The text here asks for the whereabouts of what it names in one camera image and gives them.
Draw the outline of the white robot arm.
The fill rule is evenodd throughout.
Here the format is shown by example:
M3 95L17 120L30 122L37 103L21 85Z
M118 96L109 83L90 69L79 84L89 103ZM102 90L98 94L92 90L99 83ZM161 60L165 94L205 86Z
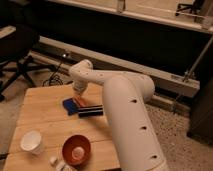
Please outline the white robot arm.
M82 95L89 83L102 86L102 104L122 171L169 171L145 103L155 92L141 73L95 70L89 60L69 68L73 89Z

